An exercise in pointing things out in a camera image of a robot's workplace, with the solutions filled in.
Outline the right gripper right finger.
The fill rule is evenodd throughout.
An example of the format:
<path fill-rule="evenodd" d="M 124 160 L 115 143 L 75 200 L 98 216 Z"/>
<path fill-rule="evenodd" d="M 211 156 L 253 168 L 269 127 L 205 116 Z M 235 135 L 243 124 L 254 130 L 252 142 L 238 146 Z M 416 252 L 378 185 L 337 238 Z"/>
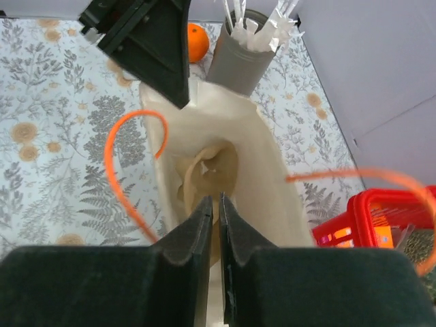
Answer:
<path fill-rule="evenodd" d="M 434 326 L 411 262 L 394 250 L 278 247 L 231 200 L 219 204 L 230 326 Z"/>

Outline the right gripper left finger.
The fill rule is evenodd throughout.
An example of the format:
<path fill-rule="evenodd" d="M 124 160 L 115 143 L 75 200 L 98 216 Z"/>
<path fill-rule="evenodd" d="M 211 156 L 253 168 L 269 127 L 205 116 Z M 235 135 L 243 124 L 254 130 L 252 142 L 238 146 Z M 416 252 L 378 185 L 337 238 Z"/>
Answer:
<path fill-rule="evenodd" d="M 26 246 L 1 261 L 2 326 L 204 326 L 212 200 L 148 247 Z"/>

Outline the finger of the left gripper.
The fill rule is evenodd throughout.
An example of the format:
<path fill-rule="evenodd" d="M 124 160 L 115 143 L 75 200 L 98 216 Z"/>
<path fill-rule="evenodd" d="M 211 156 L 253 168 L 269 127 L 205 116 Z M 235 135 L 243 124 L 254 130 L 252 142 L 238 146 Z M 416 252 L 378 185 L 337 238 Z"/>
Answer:
<path fill-rule="evenodd" d="M 81 33 L 177 108 L 189 102 L 189 1 L 92 1 Z"/>

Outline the beige paper bag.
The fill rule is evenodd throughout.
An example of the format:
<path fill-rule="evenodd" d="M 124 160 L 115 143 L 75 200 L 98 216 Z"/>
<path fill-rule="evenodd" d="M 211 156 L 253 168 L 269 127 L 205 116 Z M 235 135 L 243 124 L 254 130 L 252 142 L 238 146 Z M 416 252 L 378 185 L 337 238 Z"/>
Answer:
<path fill-rule="evenodd" d="M 140 98 L 155 153 L 159 194 L 170 210 L 157 238 L 114 171 L 114 124 L 104 165 L 117 198 L 151 241 L 127 253 L 139 299 L 134 326 L 434 326 L 420 275 L 399 251 L 316 247 L 293 177 L 256 105 L 191 80 L 166 99 Z"/>

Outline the cardboard cup carrier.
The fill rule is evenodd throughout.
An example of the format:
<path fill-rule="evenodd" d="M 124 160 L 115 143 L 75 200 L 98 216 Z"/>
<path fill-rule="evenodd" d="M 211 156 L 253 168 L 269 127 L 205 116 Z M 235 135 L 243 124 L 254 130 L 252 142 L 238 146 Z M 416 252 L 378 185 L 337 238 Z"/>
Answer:
<path fill-rule="evenodd" d="M 190 216 L 201 200 L 210 196 L 213 201 L 213 229 L 210 265 L 221 257 L 219 236 L 219 199 L 224 193 L 232 196 L 238 177 L 238 154 L 231 142 L 221 141 L 203 148 L 194 157 L 179 157 L 175 169 L 181 178 L 177 199 Z"/>

